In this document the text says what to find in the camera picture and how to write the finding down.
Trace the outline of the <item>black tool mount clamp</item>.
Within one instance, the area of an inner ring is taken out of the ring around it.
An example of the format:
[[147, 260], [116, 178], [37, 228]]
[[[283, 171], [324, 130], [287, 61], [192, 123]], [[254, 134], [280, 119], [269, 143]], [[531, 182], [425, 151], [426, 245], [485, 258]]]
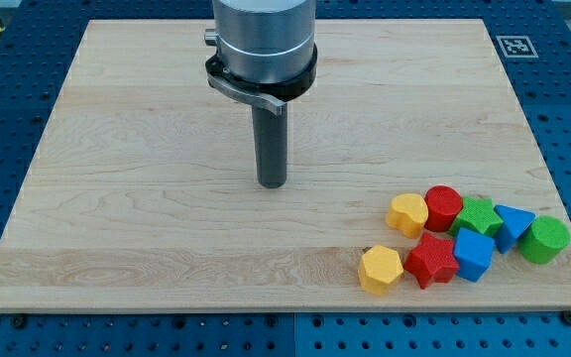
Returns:
[[218, 55], [206, 61], [205, 69], [210, 87], [237, 102], [280, 116], [284, 114], [289, 101], [304, 94], [313, 84], [317, 59], [317, 46], [313, 46], [311, 60], [304, 70], [291, 79], [277, 83], [257, 83], [242, 79], [233, 74]]

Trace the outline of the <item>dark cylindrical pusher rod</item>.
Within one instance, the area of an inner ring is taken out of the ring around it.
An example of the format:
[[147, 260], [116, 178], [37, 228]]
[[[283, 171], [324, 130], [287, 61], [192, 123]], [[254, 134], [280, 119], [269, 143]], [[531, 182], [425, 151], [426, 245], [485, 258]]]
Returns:
[[257, 178], [265, 188], [278, 188], [286, 182], [287, 112], [276, 115], [253, 106]]

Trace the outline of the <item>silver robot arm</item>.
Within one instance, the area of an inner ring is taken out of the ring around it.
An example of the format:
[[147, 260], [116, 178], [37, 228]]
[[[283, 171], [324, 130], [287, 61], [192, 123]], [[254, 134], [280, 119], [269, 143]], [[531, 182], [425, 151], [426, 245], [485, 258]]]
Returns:
[[257, 179], [286, 182], [287, 104], [316, 78], [313, 0], [213, 0], [213, 29], [204, 42], [208, 84], [252, 110]]

